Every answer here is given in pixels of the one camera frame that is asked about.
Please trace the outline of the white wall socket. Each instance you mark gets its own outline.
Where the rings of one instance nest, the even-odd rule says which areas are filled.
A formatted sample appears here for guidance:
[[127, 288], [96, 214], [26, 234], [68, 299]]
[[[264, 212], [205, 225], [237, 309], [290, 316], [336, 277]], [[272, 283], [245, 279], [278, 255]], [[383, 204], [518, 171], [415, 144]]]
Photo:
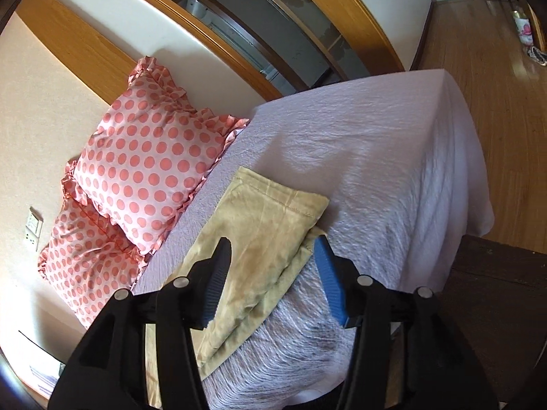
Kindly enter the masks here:
[[34, 252], [38, 251], [39, 237], [31, 231], [28, 227], [24, 228], [24, 240], [27, 243], [27, 246], [30, 247]]

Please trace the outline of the wooden door frame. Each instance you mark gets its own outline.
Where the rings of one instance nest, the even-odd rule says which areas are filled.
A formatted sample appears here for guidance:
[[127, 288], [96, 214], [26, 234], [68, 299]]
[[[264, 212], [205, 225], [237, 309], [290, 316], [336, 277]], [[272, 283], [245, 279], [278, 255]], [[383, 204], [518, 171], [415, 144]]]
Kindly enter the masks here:
[[144, 56], [197, 106], [231, 113], [402, 70], [361, 0], [22, 0], [17, 13], [106, 101]]

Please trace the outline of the floral white cup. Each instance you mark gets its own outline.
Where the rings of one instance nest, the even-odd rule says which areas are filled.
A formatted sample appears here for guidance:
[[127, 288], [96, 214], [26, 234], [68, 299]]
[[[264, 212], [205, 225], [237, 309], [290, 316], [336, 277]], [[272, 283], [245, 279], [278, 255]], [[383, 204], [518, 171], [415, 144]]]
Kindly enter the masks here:
[[533, 32], [530, 25], [530, 19], [526, 13], [522, 9], [516, 8], [513, 11], [513, 21], [517, 28], [517, 35], [520, 43], [525, 47], [532, 47], [534, 45]]

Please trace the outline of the small pink polka-dot pillow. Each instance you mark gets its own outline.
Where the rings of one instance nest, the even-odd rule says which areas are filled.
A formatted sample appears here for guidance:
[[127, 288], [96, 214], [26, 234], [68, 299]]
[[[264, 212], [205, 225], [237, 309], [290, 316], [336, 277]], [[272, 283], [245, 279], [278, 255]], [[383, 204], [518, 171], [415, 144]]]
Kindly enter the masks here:
[[192, 107], [169, 69], [145, 56], [71, 171], [76, 198], [151, 255], [248, 124]]

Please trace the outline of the khaki tan pants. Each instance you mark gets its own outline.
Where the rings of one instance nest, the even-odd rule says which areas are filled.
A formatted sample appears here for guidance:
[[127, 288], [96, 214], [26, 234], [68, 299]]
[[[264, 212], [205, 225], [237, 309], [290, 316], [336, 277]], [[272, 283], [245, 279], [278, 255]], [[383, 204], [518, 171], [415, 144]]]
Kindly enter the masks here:
[[325, 197], [240, 168], [180, 220], [150, 259], [137, 291], [185, 275], [221, 238], [232, 264], [213, 320], [193, 335], [213, 409], [278, 409], [321, 388], [337, 349], [310, 265]]

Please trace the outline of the lavender textured bed sheet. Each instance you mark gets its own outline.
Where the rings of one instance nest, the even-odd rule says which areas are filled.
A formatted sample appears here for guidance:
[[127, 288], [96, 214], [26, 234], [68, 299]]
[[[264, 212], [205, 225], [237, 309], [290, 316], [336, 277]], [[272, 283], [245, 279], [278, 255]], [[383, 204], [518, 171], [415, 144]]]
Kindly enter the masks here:
[[[319, 220], [334, 252], [388, 288], [441, 290], [460, 241], [494, 223], [478, 134], [442, 69], [340, 82], [257, 107], [136, 291], [158, 289], [240, 167], [328, 198]], [[346, 377], [354, 330], [330, 315], [314, 262], [270, 316], [204, 380], [213, 409], [280, 409]]]

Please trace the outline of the large pink polka-dot pillow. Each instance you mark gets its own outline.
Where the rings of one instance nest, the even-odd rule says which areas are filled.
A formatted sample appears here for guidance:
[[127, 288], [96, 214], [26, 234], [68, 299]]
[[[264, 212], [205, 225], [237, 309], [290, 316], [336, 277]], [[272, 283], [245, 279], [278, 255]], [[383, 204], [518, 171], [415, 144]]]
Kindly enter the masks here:
[[121, 228], [70, 196], [39, 256], [38, 271], [89, 328], [115, 291], [130, 290], [146, 259]]

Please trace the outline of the dark wooden bedside table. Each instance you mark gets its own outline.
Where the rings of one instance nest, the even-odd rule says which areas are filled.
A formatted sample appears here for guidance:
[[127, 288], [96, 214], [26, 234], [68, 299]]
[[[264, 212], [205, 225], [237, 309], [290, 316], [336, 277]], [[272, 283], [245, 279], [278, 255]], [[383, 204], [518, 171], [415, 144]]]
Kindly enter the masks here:
[[499, 400], [513, 398], [546, 343], [546, 255], [462, 237], [440, 300]]

